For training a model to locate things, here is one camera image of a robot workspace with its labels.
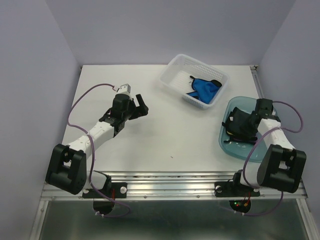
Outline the blue towel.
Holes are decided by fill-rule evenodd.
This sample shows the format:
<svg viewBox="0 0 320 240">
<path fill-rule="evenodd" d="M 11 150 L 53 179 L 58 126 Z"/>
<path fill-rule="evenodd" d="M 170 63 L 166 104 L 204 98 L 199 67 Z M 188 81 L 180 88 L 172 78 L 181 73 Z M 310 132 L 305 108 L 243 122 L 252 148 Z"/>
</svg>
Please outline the blue towel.
<svg viewBox="0 0 320 240">
<path fill-rule="evenodd" d="M 220 88 L 223 86 L 218 80 L 204 80 L 189 76 L 192 79 L 192 91 L 187 93 L 188 96 L 201 101 L 204 104 L 209 104 L 216 96 Z"/>
</svg>

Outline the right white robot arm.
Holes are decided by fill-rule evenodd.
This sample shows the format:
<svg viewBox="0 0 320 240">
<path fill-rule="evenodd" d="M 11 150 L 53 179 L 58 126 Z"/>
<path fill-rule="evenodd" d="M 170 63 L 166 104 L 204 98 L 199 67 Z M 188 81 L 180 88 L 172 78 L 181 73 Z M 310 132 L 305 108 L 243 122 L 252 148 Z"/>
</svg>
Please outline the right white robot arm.
<svg viewBox="0 0 320 240">
<path fill-rule="evenodd" d="M 284 131 L 301 132 L 304 127 L 303 118 L 295 107 L 279 101 L 279 104 L 295 111 L 300 120 L 300 127 L 297 130 L 283 127 L 279 117 L 274 114 L 274 103 L 273 100 L 266 98 L 257 99 L 254 111 L 241 125 L 243 131 L 258 132 L 261 137 L 249 152 L 242 170 L 236 174 L 237 178 L 230 182 L 231 192 L 235 195 L 242 195 L 248 187 L 252 189 L 267 187 L 281 192 L 295 193 L 300 185 L 307 155 L 290 143 Z M 247 177 L 248 162 L 260 142 L 265 143 L 266 154 L 259 167 L 253 169 L 253 176 Z"/>
</svg>

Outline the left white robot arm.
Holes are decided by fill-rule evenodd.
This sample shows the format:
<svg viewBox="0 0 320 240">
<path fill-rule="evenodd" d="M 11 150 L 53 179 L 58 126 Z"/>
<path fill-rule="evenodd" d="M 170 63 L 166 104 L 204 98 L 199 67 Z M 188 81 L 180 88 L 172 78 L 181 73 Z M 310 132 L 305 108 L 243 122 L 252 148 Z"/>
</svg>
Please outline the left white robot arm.
<svg viewBox="0 0 320 240">
<path fill-rule="evenodd" d="M 116 94 L 112 107 L 85 135 L 67 145 L 57 144 L 50 157 L 46 183 L 73 195 L 80 193 L 89 183 L 87 160 L 93 156 L 92 148 L 98 149 L 118 135 L 126 121 L 148 114 L 149 108 L 140 94 L 136 95 L 136 100 L 138 105 L 129 95 Z"/>
</svg>

